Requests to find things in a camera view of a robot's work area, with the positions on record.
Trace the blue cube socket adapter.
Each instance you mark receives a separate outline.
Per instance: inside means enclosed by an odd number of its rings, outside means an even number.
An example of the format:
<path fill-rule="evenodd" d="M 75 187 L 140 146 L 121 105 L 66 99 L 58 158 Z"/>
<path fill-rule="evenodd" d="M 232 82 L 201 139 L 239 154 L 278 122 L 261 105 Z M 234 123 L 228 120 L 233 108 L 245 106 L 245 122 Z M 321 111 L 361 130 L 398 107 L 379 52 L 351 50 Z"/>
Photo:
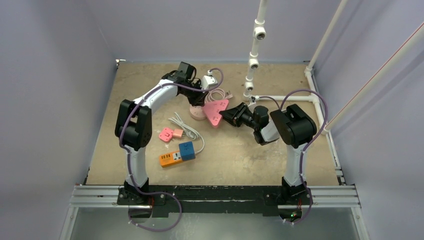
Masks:
<path fill-rule="evenodd" d="M 178 145 L 180 157 L 183 161 L 189 161 L 196 158 L 194 145 L 192 141 L 180 143 Z"/>

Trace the pink round power strip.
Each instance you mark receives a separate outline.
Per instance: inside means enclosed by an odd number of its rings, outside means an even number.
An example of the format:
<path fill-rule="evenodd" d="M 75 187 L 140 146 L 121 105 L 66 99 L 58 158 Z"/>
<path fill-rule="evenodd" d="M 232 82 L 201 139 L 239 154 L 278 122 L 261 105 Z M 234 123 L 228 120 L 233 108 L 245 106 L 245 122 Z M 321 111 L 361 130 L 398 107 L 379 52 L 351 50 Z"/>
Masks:
<path fill-rule="evenodd" d="M 190 116 L 197 120 L 202 121 L 205 120 L 207 117 L 203 112 L 203 108 L 201 106 L 189 106 L 189 114 Z"/>

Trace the pink triangular power strip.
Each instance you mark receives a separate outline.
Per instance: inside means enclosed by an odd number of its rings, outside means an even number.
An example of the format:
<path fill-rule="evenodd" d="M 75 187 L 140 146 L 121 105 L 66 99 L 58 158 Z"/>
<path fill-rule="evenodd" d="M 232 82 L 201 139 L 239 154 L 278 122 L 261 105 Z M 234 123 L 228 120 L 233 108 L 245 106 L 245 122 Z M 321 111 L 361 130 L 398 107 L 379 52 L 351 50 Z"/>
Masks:
<path fill-rule="evenodd" d="M 225 111 L 229 105 L 228 99 L 216 100 L 206 102 L 201 108 L 206 119 L 210 122 L 211 126 L 217 129 L 223 116 L 220 114 L 221 111 Z"/>

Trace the pink square plug adapter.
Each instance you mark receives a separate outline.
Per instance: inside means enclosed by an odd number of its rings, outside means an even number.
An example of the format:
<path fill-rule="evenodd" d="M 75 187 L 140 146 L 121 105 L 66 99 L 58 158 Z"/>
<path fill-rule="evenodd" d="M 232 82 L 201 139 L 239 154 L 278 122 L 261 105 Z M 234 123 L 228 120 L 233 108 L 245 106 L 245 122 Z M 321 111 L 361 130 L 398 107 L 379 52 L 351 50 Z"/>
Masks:
<path fill-rule="evenodd" d="M 159 133 L 158 137 L 161 141 L 169 143 L 174 136 L 174 131 L 171 128 L 165 127 Z"/>

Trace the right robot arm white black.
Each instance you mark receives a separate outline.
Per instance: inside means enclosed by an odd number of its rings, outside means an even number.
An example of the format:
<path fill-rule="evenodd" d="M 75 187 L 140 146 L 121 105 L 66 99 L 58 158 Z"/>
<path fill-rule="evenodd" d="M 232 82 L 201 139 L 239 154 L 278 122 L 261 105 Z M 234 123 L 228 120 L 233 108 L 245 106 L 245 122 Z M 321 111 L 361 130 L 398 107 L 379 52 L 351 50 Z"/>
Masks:
<path fill-rule="evenodd" d="M 219 114 L 234 127 L 246 125 L 252 128 L 255 141 L 262 146 L 282 139 L 286 144 L 287 160 L 280 196 L 288 204 L 298 200 L 307 190 L 305 161 L 307 148 L 317 134 L 315 122 L 297 104 L 269 112 L 262 105 L 251 111 L 241 103 Z"/>

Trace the light pink small plug adapter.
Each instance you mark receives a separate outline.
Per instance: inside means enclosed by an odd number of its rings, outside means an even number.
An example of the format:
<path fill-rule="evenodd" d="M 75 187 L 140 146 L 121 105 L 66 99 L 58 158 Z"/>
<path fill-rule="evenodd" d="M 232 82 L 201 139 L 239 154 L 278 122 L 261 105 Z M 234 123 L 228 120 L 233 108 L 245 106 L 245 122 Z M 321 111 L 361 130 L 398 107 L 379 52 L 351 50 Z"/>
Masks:
<path fill-rule="evenodd" d="M 184 136 L 184 131 L 182 129 L 176 128 L 173 130 L 172 137 L 176 139 L 182 139 Z"/>

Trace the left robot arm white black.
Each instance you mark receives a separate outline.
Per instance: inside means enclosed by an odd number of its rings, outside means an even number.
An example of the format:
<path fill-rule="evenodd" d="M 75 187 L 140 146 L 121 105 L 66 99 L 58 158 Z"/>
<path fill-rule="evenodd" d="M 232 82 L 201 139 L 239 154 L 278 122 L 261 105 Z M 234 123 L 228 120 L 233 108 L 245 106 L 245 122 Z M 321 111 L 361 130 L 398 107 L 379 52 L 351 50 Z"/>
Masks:
<path fill-rule="evenodd" d="M 200 80 L 195 80 L 196 73 L 193 65 L 181 62 L 144 95 L 125 99 L 119 105 L 114 133 L 127 158 L 124 188 L 138 205 L 149 199 L 146 146 L 153 136 L 153 114 L 178 95 L 185 96 L 191 106 L 204 106 L 208 90 L 202 89 Z"/>

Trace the orange power strip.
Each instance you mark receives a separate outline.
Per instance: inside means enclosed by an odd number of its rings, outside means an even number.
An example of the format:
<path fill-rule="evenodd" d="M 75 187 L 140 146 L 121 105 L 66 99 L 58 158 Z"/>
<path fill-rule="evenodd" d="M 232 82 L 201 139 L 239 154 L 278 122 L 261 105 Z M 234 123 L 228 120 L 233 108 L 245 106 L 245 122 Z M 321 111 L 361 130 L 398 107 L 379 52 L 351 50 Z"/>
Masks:
<path fill-rule="evenodd" d="M 183 162 L 179 151 L 162 154 L 158 157 L 158 159 L 162 168 L 171 167 Z"/>

